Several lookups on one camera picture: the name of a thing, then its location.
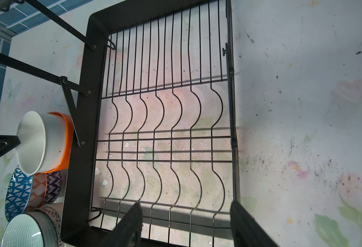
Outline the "orange square bowl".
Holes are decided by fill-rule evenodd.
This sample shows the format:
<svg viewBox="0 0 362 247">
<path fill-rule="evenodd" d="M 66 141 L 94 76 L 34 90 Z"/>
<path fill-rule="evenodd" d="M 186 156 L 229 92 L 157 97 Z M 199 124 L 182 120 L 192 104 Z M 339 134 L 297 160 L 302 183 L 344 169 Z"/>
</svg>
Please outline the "orange square bowl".
<svg viewBox="0 0 362 247">
<path fill-rule="evenodd" d="M 61 152 L 59 152 L 59 154 L 61 154 L 61 159 L 59 160 L 59 162 L 55 163 L 56 167 L 54 167 L 53 169 L 50 169 L 48 171 L 45 171 L 44 172 L 45 174 L 48 174 L 50 172 L 68 169 L 70 153 L 71 153 L 71 146 L 72 146 L 72 139 L 73 139 L 73 131 L 74 131 L 71 116 L 68 116 L 66 114 L 59 113 L 59 112 L 49 112 L 48 114 L 60 117 L 63 120 L 64 125 L 65 125 L 65 127 L 64 127 L 65 140 L 64 140 L 64 148 L 62 148 Z"/>
</svg>

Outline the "green ringed bowl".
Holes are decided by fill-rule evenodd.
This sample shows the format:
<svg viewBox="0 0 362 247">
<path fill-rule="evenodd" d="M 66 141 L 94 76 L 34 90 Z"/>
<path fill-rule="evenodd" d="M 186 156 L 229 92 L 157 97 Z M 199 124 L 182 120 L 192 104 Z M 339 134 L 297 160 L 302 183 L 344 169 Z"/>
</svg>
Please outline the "green ringed bowl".
<svg viewBox="0 0 362 247">
<path fill-rule="evenodd" d="M 63 247 L 62 203 L 53 203 L 14 217 L 5 229 L 3 247 Z"/>
</svg>

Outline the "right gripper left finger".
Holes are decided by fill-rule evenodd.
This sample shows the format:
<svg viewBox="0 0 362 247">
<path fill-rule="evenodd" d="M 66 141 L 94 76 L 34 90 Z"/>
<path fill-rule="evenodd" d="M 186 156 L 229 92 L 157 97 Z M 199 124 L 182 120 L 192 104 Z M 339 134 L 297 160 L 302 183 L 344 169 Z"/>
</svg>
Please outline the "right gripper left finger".
<svg viewBox="0 0 362 247">
<path fill-rule="evenodd" d="M 140 203 L 135 203 L 99 247 L 140 247 L 143 227 Z"/>
</svg>

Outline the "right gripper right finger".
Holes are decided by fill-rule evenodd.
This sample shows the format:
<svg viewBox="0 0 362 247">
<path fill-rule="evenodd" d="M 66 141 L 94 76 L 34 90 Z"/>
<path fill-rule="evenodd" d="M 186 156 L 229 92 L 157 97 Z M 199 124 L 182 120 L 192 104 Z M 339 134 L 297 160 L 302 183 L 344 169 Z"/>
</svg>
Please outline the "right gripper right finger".
<svg viewBox="0 0 362 247">
<path fill-rule="evenodd" d="M 236 200 L 231 203 L 230 224 L 235 247 L 278 247 L 274 240 Z"/>
</svg>

